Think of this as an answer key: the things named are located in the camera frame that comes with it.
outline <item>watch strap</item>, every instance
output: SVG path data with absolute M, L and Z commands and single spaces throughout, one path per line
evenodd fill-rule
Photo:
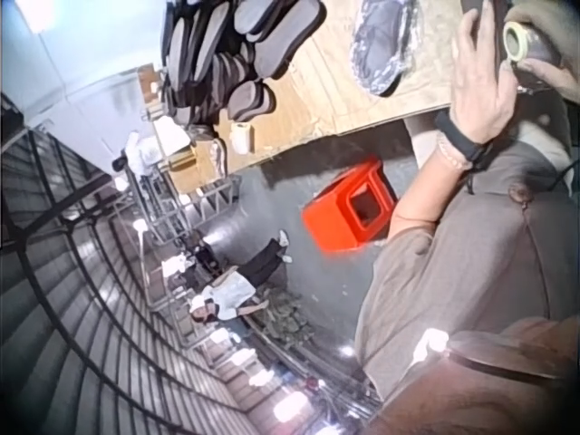
M 477 144 L 466 137 L 451 120 L 447 111 L 440 111 L 435 118 L 435 126 L 447 137 L 448 141 L 467 161 L 476 162 L 485 152 L 482 144 Z

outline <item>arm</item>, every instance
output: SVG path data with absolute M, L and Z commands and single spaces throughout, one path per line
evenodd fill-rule
M 462 174 L 463 170 L 453 168 L 436 149 L 395 207 L 387 239 L 414 227 L 434 232 Z
M 499 135 L 513 115 L 517 79 L 508 63 L 502 64 L 496 79 L 495 22 L 489 0 L 483 3 L 476 49 L 471 29 L 477 17 L 475 10 L 463 16 L 452 47 L 449 116 L 464 136 L 484 146 Z M 467 163 L 448 140 L 442 138 L 439 145 L 395 207 L 388 239 L 413 227 L 435 230 L 463 173 L 453 160 Z
M 253 306 L 241 306 L 237 309 L 237 315 L 248 315 L 255 313 L 256 311 L 263 310 L 269 306 L 268 301 L 264 301 L 262 304 Z

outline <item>shirt button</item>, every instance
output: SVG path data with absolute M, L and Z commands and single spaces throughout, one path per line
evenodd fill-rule
M 527 205 L 534 200 L 534 192 L 524 183 L 512 184 L 509 186 L 507 193 L 512 201 L 518 204 Z

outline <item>plywood surface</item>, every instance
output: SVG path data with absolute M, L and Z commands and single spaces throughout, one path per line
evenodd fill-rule
M 361 0 L 323 0 L 327 16 L 296 52 L 287 73 L 266 81 L 276 110 L 251 121 L 254 152 L 237 155 L 229 147 L 230 122 L 222 111 L 217 131 L 229 147 L 228 169 L 242 169 L 323 136 L 344 134 L 450 103 L 451 38 L 461 18 L 459 0 L 418 0 L 419 31 L 411 68 L 387 98 L 359 87 L 349 57 Z M 211 165 L 200 159 L 199 165 Z M 202 170 L 204 174 L 210 168 Z

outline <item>white wall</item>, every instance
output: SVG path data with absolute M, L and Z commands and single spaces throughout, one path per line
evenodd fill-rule
M 2 91 L 25 122 L 46 129 L 111 171 L 140 119 L 137 74 L 160 61 L 163 0 L 38 0 L 54 4 L 53 26 L 33 34 L 14 0 L 2 2 Z

